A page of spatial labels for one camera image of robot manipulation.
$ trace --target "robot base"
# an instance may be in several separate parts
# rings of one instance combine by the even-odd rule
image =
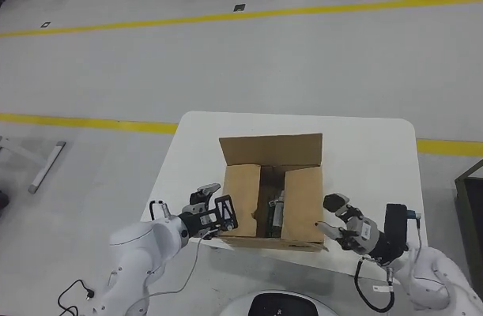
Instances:
[[[338,316],[323,303],[306,295],[287,291],[254,292],[230,302],[219,316]]]

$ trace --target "white table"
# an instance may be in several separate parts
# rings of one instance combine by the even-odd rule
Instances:
[[[415,130],[403,119],[189,112],[179,123],[149,201],[164,200],[171,213],[178,215],[198,187],[223,183],[225,160],[219,137],[309,133],[323,134],[324,194],[338,192],[348,196],[350,203],[382,230],[386,204],[407,205],[422,213],[422,242],[427,246]],[[150,220],[148,204],[142,220]],[[342,225],[327,211],[324,220]],[[418,243],[413,221],[409,222],[408,240]],[[232,249],[219,239],[204,243]],[[359,256],[343,251],[331,239],[326,238],[325,245],[328,252],[248,251],[353,275]],[[372,263],[363,265],[360,275],[376,280],[386,278],[385,272]]]

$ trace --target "floor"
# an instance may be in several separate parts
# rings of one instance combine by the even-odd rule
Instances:
[[[358,2],[245,3],[251,12]],[[7,0],[0,33],[228,13],[235,4]],[[417,137],[483,141],[483,3],[0,38],[1,113],[178,122],[191,110],[403,118]],[[12,198],[0,220],[0,314],[59,314],[58,294],[75,279],[102,291],[108,236],[141,216],[172,135],[7,122],[0,134],[43,154],[67,141],[34,196],[26,187],[36,169],[0,152],[0,188]],[[479,159],[419,154],[429,244],[466,274],[453,181]],[[151,290],[178,288],[193,258],[184,249]],[[267,288],[369,314],[349,276],[208,247],[197,269],[149,314],[212,315]],[[75,289],[64,301],[88,315],[95,302],[84,298]],[[409,303],[398,299],[394,314],[411,314]]]

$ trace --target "yellow stripe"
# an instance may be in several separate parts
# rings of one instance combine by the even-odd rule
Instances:
[[[14,36],[34,36],[44,34],[61,34],[71,32],[91,32],[100,30],[109,30],[116,28],[142,28],[149,26],[161,26],[171,24],[190,24],[202,23],[211,21],[230,21],[230,20],[244,20],[257,17],[281,17],[301,14],[317,14],[317,13],[341,13],[354,11],[372,11],[379,9],[401,9],[401,8],[415,8],[421,6],[441,6],[454,5],[464,3],[483,2],[483,0],[403,0],[391,2],[372,2],[372,3],[353,3],[341,6],[318,6],[312,8],[295,8],[295,9],[276,9],[258,12],[243,12],[243,13],[224,13],[208,15],[203,17],[178,17],[163,20],[151,21],[134,21],[114,24],[101,25],[85,25],[76,26],[72,28],[47,28],[40,30],[29,31],[15,31],[0,33],[0,37],[14,37]]]
[[[436,155],[483,157],[483,143],[475,141],[417,139],[417,150]]]
[[[61,118],[55,116],[0,114],[0,122],[53,125],[62,127],[84,127],[105,130],[125,130],[131,132],[148,132],[174,134],[178,124],[165,122],[117,121],[98,118]]]
[[[125,130],[130,132],[174,134],[177,123],[118,121],[98,118],[63,118],[55,116],[0,113],[0,122],[51,125],[62,127]],[[441,141],[417,139],[417,150],[422,153],[452,156],[483,157],[483,143],[474,141]]]

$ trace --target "open cardboard box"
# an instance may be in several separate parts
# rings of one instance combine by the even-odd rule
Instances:
[[[232,246],[317,251],[324,234],[322,134],[220,138],[239,227],[221,234]],[[269,201],[285,190],[280,238],[268,238]]]

